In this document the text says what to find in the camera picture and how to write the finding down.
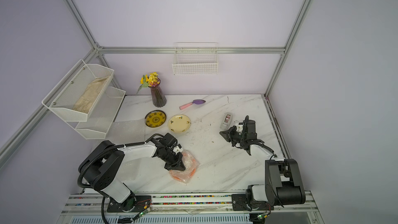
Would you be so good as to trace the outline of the beige folded cloth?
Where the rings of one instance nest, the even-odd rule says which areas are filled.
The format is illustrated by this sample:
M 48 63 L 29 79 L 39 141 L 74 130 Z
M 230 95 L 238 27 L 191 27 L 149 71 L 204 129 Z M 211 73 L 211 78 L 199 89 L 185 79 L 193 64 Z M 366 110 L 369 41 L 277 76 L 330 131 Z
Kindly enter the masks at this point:
M 75 103 L 72 110 L 88 114 L 109 78 L 110 76 L 96 78 L 94 81 L 89 83 L 85 92 Z

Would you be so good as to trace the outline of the white mesh upper shelf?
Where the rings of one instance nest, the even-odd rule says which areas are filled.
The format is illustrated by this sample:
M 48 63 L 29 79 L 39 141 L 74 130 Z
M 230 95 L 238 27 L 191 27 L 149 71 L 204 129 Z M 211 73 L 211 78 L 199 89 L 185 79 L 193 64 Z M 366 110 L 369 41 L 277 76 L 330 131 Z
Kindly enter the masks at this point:
M 88 114 L 72 110 L 83 95 L 88 84 L 96 78 L 110 76 Z M 86 122 L 92 114 L 99 99 L 108 88 L 114 77 L 114 70 L 99 64 L 88 64 L 79 60 L 67 75 L 63 77 L 47 96 L 42 105 L 65 122 Z

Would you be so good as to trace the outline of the yellow flower bouquet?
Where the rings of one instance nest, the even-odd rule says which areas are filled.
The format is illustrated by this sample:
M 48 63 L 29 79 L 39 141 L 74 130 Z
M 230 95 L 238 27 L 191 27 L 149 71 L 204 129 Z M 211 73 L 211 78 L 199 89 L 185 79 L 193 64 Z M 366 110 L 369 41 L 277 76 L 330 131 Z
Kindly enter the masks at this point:
M 157 89 L 160 88 L 161 80 L 157 72 L 145 74 L 140 80 L 140 86 L 137 90 L 139 93 L 144 88 Z

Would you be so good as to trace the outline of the grey tape dispenser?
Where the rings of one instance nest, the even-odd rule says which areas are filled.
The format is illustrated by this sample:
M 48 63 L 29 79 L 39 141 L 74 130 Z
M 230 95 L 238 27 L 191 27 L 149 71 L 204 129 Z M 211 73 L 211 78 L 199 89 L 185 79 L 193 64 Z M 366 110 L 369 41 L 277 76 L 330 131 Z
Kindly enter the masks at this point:
M 233 115 L 231 113 L 225 113 L 222 123 L 220 125 L 221 131 L 226 131 L 229 129 L 232 122 Z

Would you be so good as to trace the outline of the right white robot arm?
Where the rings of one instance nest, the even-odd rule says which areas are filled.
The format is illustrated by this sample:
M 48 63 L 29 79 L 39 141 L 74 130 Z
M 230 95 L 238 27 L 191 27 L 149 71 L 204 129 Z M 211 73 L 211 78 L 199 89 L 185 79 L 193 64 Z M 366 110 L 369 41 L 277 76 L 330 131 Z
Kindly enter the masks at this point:
M 296 160 L 280 157 L 276 152 L 258 139 L 256 122 L 246 116 L 240 122 L 219 134 L 232 145 L 242 149 L 249 156 L 263 162 L 264 183 L 249 185 L 243 195 L 232 196 L 233 207 L 248 211 L 268 209 L 274 206 L 304 204 L 306 194 Z

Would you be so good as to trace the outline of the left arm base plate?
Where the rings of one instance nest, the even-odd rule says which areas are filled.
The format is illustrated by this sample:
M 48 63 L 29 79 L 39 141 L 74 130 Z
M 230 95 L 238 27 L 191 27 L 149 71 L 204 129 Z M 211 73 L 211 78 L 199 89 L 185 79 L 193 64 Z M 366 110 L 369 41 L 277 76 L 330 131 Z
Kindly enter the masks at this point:
M 149 208 L 151 200 L 150 195 L 135 195 L 127 198 L 123 203 L 118 203 L 111 198 L 106 210 L 108 213 L 140 213 L 145 208 Z

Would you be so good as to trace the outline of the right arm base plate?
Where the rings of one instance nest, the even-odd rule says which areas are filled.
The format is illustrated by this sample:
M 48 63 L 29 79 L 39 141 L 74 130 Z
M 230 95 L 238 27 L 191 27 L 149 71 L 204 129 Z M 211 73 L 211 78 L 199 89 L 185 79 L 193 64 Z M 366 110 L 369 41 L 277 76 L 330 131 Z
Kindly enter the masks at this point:
M 256 201 L 245 194 L 232 194 L 231 198 L 234 211 L 272 211 L 274 209 L 268 202 Z

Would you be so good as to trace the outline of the dark yellow patterned plate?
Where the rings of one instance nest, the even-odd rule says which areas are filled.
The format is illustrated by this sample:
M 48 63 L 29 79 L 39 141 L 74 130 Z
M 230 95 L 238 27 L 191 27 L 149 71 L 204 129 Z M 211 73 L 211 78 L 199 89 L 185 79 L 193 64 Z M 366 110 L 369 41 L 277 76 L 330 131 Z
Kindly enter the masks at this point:
M 164 111 L 155 110 L 145 116 L 145 125 L 150 128 L 157 128 L 166 122 L 167 115 Z

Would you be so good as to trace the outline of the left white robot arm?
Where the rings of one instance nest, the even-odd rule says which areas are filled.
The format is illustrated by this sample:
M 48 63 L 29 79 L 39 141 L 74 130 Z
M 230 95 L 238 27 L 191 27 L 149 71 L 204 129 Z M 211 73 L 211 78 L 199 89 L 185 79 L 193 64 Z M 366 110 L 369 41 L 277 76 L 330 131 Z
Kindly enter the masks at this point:
M 154 134 L 144 142 L 116 145 L 102 141 L 78 168 L 77 185 L 91 188 L 119 204 L 136 201 L 132 190 L 117 179 L 125 162 L 141 158 L 160 158 L 168 171 L 184 171 L 182 147 L 170 133 Z

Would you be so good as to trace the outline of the aluminium mounting rail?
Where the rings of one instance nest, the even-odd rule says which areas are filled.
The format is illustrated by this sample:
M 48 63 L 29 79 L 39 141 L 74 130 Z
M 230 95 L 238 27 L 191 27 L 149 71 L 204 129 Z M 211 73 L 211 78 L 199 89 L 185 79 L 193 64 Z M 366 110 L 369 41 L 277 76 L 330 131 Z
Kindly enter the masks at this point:
M 151 194 L 150 214 L 215 214 L 233 213 L 231 192 Z M 62 216 L 96 215 L 100 213 L 103 196 L 101 194 L 70 195 Z M 306 192 L 304 204 L 275 206 L 273 213 L 315 212 L 320 210 L 311 192 Z

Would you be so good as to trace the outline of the cream yellow plate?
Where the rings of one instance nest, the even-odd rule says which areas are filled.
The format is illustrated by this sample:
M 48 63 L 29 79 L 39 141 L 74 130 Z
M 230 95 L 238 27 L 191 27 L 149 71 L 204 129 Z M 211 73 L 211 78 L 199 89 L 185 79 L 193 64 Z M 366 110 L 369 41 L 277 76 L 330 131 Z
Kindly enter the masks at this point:
M 186 115 L 175 115 L 168 122 L 168 128 L 174 133 L 186 132 L 191 125 L 191 120 Z

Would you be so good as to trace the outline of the white mesh shelf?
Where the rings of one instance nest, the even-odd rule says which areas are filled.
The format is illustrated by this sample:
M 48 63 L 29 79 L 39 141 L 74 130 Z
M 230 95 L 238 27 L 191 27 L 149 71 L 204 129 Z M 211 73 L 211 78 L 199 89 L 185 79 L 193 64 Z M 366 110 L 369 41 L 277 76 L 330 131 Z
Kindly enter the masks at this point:
M 88 114 L 72 110 L 83 95 L 88 84 L 96 78 L 110 76 Z M 86 122 L 92 114 L 99 99 L 108 88 L 114 77 L 114 70 L 99 64 L 88 64 L 79 60 L 67 75 L 63 77 L 47 96 L 42 105 L 65 122 Z
M 118 114 L 125 98 L 125 91 L 108 87 L 99 99 L 92 114 L 86 122 L 79 122 L 75 127 L 86 140 L 104 139 Z

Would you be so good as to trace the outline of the dark glass vase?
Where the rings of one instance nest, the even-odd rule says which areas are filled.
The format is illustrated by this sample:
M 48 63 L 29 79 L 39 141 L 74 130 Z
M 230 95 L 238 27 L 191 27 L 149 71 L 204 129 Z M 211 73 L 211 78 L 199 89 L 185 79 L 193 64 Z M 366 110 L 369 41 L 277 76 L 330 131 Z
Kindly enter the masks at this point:
M 167 104 L 167 99 L 166 99 L 160 85 L 150 87 L 150 92 L 151 92 L 151 96 L 152 96 L 152 102 L 155 107 L 164 107 Z

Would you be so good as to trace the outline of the pink purple scoop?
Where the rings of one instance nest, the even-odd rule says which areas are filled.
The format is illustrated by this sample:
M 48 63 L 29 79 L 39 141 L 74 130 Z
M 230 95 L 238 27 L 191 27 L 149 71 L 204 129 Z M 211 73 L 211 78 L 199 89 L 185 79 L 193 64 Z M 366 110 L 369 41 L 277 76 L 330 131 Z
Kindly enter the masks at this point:
M 202 99 L 195 99 L 192 102 L 189 102 L 187 104 L 184 104 L 184 105 L 180 106 L 179 109 L 180 110 L 184 110 L 184 109 L 190 107 L 191 105 L 201 105 L 201 104 L 204 104 L 205 102 L 206 101 L 202 100 Z

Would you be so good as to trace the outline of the white mesh lower shelf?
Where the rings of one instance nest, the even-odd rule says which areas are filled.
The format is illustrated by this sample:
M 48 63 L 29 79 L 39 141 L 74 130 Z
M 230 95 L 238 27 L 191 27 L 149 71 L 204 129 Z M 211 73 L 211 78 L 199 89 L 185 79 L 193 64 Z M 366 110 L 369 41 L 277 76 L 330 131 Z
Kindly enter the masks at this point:
M 125 91 L 108 87 L 99 99 L 92 114 L 86 122 L 79 122 L 75 127 L 86 140 L 104 139 L 118 114 L 125 98 Z

